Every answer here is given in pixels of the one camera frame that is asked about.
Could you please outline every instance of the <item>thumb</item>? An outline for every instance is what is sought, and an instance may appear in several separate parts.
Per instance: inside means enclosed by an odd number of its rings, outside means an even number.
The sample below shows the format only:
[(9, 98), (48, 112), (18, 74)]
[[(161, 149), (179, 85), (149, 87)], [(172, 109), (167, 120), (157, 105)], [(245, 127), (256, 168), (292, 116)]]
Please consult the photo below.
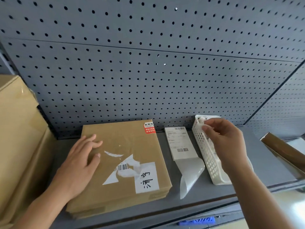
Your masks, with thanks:
[(219, 134), (209, 125), (203, 125), (202, 130), (212, 140), (212, 142), (215, 142), (215, 140), (219, 137)]
[(98, 164), (100, 163), (101, 154), (95, 154), (90, 164), (87, 166), (90, 177), (93, 176), (95, 170), (97, 169)]

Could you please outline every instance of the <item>person's left hand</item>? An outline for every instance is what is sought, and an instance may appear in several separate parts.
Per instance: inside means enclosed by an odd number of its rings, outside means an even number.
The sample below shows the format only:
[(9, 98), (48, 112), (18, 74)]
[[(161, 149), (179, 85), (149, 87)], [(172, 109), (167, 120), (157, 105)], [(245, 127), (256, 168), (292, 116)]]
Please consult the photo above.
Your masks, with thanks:
[(96, 134), (87, 139), (83, 136), (74, 144), (48, 188), (64, 196), (66, 202), (85, 189), (100, 162), (101, 154), (95, 154), (87, 165), (92, 148), (100, 147), (103, 143), (103, 141), (93, 142), (95, 138)]

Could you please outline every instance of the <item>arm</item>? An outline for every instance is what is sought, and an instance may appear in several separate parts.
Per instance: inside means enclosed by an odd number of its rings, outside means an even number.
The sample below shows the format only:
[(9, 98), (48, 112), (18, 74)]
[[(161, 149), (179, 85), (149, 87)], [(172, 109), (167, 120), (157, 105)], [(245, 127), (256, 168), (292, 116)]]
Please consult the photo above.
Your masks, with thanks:
[(252, 171), (242, 131), (222, 118), (204, 123), (207, 126), (202, 129), (214, 143), (222, 168), (231, 179), (248, 227), (293, 229), (272, 194)]
[(100, 154), (96, 154), (87, 165), (92, 148), (102, 144), (93, 142), (95, 138), (96, 135), (87, 139), (84, 136), (74, 144), (48, 189), (32, 202), (12, 229), (48, 229), (67, 202), (85, 189), (100, 162)]

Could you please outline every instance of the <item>finger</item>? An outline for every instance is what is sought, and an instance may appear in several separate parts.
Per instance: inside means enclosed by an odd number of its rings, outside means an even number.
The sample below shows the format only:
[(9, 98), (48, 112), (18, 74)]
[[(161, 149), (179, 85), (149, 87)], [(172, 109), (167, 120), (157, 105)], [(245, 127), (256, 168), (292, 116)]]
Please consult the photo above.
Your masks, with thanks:
[(90, 179), (92, 178), (95, 170), (97, 169), (98, 164), (101, 161), (100, 156), (101, 154), (95, 154), (90, 164), (86, 167), (88, 169)]
[(88, 155), (91, 152), (92, 149), (95, 149), (97, 147), (100, 147), (102, 145), (103, 141), (99, 142), (93, 142), (93, 141), (88, 141), (80, 151), (80, 154), (82, 154), (85, 159), (88, 159)]
[(68, 154), (68, 157), (74, 152), (75, 148), (79, 145), (79, 143), (81, 143), (83, 140), (86, 139), (86, 136), (82, 136), (80, 139), (78, 139), (77, 142), (75, 142), (75, 144), (72, 146), (72, 148), (70, 149), (70, 152)]
[(211, 118), (204, 121), (204, 124), (213, 127), (214, 131), (219, 132), (221, 135), (225, 135), (235, 129), (234, 124), (223, 118)]
[(83, 140), (81, 143), (78, 144), (78, 146), (75, 148), (75, 153), (79, 153), (82, 148), (84, 147), (84, 145), (88, 142), (88, 141), (93, 141), (96, 138), (96, 134), (93, 134), (91, 137), (87, 138), (86, 140)]
[(214, 129), (208, 125), (203, 125), (202, 130), (206, 133), (206, 135), (212, 140), (214, 143), (220, 135), (214, 131)]

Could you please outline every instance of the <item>human hand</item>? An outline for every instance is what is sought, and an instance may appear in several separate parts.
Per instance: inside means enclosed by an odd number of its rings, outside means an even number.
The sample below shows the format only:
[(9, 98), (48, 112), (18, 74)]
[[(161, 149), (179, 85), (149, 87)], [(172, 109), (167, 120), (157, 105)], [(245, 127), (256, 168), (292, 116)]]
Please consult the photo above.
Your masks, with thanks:
[(95, 138), (96, 134), (90, 138), (83, 136), (72, 146), (48, 188), (62, 195), (66, 202), (85, 189), (100, 162), (101, 155), (95, 154), (90, 164), (87, 164), (92, 148), (100, 147), (103, 143), (103, 141), (93, 142)]
[(250, 167), (242, 131), (223, 118), (204, 121), (202, 130), (212, 140), (223, 170), (230, 175), (234, 170)]

